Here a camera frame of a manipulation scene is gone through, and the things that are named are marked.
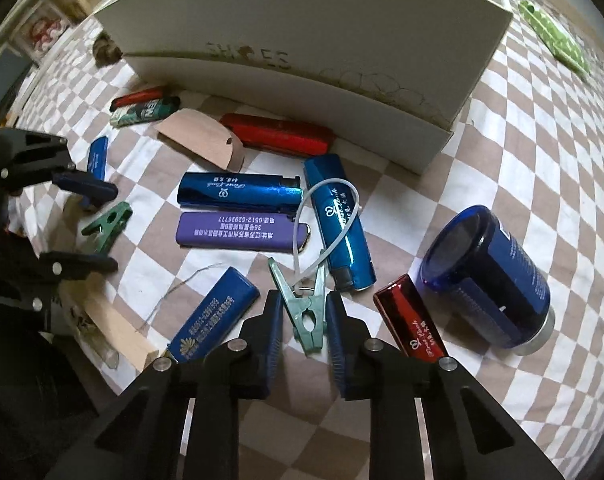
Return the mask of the glossy blue lighter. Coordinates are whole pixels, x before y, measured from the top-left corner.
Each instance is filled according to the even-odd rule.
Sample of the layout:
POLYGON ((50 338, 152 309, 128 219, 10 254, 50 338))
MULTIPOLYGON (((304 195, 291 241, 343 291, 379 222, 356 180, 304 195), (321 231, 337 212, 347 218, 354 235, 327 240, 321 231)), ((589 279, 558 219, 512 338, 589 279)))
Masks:
MULTIPOLYGON (((304 174, 309 188, 327 179, 346 179, 341 158, 336 154, 305 160, 304 174)), ((328 248, 354 214, 353 191, 341 182, 326 183, 313 193, 311 202, 323 244, 328 248)), ((360 292, 375 284, 375 270, 358 214, 327 260, 335 288, 340 292, 360 292)))
POLYGON ((302 203, 299 177, 274 174, 186 172, 177 202, 185 208, 210 208, 247 212, 294 214, 302 203))

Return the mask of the wooden strip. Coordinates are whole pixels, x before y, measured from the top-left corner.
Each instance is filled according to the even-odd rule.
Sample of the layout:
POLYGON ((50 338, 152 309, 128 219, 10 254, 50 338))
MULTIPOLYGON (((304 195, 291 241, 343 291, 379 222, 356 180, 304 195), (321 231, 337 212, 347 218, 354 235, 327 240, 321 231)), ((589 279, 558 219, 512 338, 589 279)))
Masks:
POLYGON ((152 362, 160 353, 151 342, 138 332, 102 294, 79 289, 81 303, 87 314, 101 330, 109 344, 119 352, 138 372, 152 362))

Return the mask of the red lighter near box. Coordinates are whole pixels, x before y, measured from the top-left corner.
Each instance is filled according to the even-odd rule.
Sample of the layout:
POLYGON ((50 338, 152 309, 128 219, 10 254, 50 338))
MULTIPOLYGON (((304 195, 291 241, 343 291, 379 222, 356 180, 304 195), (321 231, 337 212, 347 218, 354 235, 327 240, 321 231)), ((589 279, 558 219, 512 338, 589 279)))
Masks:
POLYGON ((324 155, 335 140, 331 129, 297 120, 228 113, 219 122, 249 148, 288 155, 324 155))

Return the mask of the green patterned lighter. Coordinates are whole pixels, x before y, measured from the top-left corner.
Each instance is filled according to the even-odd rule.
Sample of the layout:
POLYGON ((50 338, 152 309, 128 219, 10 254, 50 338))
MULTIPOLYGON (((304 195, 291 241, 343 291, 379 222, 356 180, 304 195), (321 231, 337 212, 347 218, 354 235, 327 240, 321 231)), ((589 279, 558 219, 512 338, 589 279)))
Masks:
POLYGON ((147 122, 158 122, 177 112, 180 104, 179 96, 166 96, 166 98, 119 107, 114 110, 110 125, 113 128, 123 128, 147 122))

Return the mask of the green clothespin with white loop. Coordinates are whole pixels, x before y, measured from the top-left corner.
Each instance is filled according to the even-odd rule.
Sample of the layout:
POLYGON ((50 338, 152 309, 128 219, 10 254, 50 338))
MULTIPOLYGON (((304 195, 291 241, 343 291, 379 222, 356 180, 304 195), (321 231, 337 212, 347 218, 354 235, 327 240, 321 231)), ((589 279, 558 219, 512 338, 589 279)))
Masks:
POLYGON ((299 208, 293 218, 292 232, 292 258, 293 258, 293 281, 289 283, 285 279, 278 263, 273 259, 268 259, 268 266, 274 284, 281 293, 285 302, 289 318, 291 320, 297 340, 299 341, 305 353, 319 352, 323 348, 323 334, 325 333, 325 309, 326 309, 326 262, 332 255, 345 236, 349 234, 352 226, 357 219, 360 211, 359 193, 356 186, 348 180, 341 178, 329 178, 313 185, 303 196, 299 208), (324 186, 331 184, 341 184, 346 186, 352 194, 354 206, 345 226, 342 226, 338 236, 331 242, 329 247, 319 254, 319 256, 304 271, 300 269, 299 244, 297 244, 297 229, 299 228, 301 214, 306 203, 313 195, 324 186), (304 281, 305 278, 315 273, 314 289, 310 295, 296 295, 296 286, 304 281))

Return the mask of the glossy red lighter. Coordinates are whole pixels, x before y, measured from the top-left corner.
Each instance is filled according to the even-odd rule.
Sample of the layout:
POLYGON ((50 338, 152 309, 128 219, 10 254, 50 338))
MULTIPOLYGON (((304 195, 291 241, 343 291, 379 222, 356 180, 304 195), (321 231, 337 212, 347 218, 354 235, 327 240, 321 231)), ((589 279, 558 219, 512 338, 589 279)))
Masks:
POLYGON ((439 331, 408 274, 375 292, 373 302, 405 356, 426 363, 436 363, 448 356, 439 331))

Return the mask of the purple lighter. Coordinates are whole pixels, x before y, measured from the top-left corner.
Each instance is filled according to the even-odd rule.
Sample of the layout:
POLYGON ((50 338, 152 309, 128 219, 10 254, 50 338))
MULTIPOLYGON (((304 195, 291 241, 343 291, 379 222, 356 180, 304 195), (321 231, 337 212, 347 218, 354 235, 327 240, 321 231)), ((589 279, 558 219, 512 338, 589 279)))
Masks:
POLYGON ((253 252, 286 252, 306 245, 311 230, 306 223, 294 229, 286 214, 263 212, 202 211, 183 212, 179 218, 175 240, 188 248, 239 249, 253 252))

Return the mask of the checkered bed sheet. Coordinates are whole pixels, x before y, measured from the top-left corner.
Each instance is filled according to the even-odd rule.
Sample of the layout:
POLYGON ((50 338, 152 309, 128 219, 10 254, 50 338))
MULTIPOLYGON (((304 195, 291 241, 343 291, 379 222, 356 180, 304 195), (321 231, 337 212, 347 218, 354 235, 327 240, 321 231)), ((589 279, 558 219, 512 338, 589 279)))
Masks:
MULTIPOLYGON (((107 136, 106 174, 134 213, 113 254, 117 273, 67 287, 102 294, 157 350, 229 266, 270 288, 261 252, 187 250, 175 241, 178 183, 201 165, 160 140, 152 126, 113 129, 114 96, 140 86, 125 63, 96 68, 95 20, 77 27, 15 103, 21 127, 61 134, 75 162, 107 136)), ((345 139, 334 143, 363 200, 380 285, 415 274, 431 240, 472 205, 490 208, 542 271, 556 324, 530 356, 488 347, 437 299, 430 310, 451 354, 503 404, 569 479, 604 436, 604 60, 590 79, 558 63, 515 15, 451 139, 422 176, 345 139)), ((115 391, 137 376, 122 355, 92 367, 115 391)))

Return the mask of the dark blue glass jar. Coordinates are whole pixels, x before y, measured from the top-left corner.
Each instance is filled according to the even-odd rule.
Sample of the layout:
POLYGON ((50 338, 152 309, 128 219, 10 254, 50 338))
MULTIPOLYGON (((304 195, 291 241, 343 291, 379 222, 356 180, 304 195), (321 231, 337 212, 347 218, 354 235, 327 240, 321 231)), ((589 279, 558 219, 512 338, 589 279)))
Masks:
POLYGON ((433 240, 419 276, 494 347, 530 356, 552 336, 546 278, 488 207, 456 214, 433 240))

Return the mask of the small blue lighter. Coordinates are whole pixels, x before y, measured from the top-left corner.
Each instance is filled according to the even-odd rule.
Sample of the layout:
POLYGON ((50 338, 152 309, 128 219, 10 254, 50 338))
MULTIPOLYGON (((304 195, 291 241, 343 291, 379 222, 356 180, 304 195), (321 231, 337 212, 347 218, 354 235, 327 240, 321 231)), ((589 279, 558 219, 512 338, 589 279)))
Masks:
POLYGON ((108 137, 99 136, 94 139, 89 148, 87 172, 98 180, 104 180, 106 161, 108 160, 108 137))

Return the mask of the green wet wipes pack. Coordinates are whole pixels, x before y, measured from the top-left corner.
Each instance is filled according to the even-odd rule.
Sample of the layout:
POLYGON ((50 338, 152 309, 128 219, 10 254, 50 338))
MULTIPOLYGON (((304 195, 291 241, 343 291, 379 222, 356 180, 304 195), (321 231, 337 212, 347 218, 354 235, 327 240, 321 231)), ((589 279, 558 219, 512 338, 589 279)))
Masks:
POLYGON ((521 0, 518 9, 557 61, 582 79, 590 74, 584 51, 564 26, 529 0, 521 0))

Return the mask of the white shoe box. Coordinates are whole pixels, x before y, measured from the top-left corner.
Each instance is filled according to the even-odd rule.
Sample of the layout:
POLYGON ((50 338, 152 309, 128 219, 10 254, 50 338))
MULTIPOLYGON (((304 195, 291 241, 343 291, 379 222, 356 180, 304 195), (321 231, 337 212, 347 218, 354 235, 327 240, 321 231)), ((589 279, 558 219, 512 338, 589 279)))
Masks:
POLYGON ((108 0, 142 79, 313 122, 420 174, 511 22, 507 0, 108 0))

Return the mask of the small green clothespin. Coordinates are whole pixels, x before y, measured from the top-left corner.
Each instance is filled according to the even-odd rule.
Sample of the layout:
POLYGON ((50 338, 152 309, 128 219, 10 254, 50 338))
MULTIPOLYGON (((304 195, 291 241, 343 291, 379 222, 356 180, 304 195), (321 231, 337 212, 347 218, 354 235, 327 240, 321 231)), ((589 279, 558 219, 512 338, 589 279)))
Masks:
POLYGON ((122 233, 132 216, 132 208, 127 202, 120 202, 105 214, 93 220, 81 230, 81 235, 90 238, 91 251, 106 255, 122 233))

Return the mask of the matte blue lighter yellow logo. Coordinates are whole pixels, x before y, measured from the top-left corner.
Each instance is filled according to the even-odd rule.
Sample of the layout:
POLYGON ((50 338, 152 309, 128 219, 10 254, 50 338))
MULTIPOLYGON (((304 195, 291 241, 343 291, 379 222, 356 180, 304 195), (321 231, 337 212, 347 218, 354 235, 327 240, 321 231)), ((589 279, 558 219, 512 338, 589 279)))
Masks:
POLYGON ((257 298, 259 289, 229 266, 183 323, 167 352, 178 363, 204 359, 224 341, 257 298))

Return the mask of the wooden shelf unit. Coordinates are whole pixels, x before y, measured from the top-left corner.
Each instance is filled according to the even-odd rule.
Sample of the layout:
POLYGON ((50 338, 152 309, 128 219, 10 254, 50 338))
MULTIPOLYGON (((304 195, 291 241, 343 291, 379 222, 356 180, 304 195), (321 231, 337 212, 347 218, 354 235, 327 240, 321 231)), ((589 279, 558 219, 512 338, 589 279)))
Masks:
POLYGON ((0 20, 0 56, 9 50, 38 65, 91 12, 88 0, 15 0, 0 20))

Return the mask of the thin red lighter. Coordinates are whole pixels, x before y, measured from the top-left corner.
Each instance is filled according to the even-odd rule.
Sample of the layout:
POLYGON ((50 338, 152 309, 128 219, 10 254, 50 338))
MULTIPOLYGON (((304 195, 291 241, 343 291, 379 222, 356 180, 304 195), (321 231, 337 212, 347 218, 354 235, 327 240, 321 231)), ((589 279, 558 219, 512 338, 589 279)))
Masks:
POLYGON ((145 103, 156 99, 163 99, 165 96, 169 96, 172 90, 168 86, 157 86, 152 88, 146 88, 137 92, 125 94, 125 96, 118 96, 115 98, 110 105, 111 112, 128 106, 131 104, 145 103))

